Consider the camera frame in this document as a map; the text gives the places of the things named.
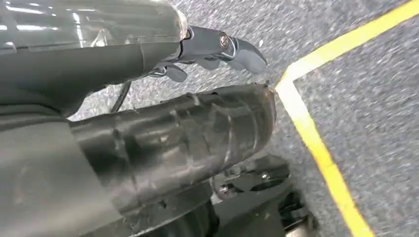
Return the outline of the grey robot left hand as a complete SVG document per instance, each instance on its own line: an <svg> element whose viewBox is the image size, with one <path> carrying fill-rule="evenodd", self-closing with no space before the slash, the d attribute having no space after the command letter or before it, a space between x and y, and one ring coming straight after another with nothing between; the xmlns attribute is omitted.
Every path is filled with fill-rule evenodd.
<svg viewBox="0 0 419 237"><path fill-rule="evenodd" d="M262 72L251 43L190 26L168 0L0 3L0 234L108 234L123 219L144 235L203 210L208 180L270 140L264 84L187 93L70 121L84 99L144 77L183 82L179 64Z"/></svg>

